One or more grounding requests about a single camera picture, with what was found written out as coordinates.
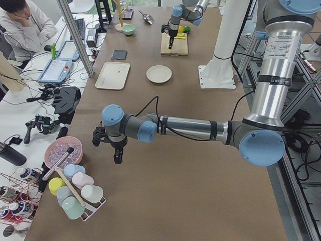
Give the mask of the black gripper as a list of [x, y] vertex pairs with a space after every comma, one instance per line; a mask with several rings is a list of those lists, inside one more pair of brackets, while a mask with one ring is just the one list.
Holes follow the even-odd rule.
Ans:
[[161, 27], [161, 33], [168, 33], [170, 36], [169, 40], [169, 49], [172, 49], [174, 44], [174, 39], [178, 34], [179, 26], [169, 23], [169, 24], [163, 24]]
[[127, 137], [121, 134], [112, 136], [107, 132], [106, 127], [101, 123], [100, 126], [96, 127], [93, 132], [92, 144], [98, 147], [101, 142], [110, 143], [112, 147], [115, 148], [113, 156], [114, 162], [116, 164], [122, 164], [123, 148], [127, 145]]

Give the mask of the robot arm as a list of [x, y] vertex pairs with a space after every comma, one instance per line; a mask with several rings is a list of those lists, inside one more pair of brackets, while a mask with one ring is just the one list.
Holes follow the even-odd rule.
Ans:
[[122, 163], [128, 138], [150, 143], [156, 134], [176, 135], [196, 141], [221, 141], [236, 147], [250, 164], [270, 166], [285, 152], [280, 119], [302, 39], [314, 25], [320, 1], [260, 1], [256, 34], [267, 40], [250, 113], [242, 121], [132, 115], [111, 104], [101, 113], [102, 124], [93, 132], [93, 144], [111, 144], [114, 161]]
[[198, 1], [193, 10], [188, 9], [184, 4], [174, 6], [172, 15], [167, 24], [162, 25], [161, 33], [167, 32], [169, 40], [169, 49], [173, 47], [174, 39], [178, 34], [180, 21], [188, 21], [198, 26], [202, 21], [203, 14], [209, 4], [209, 0]]

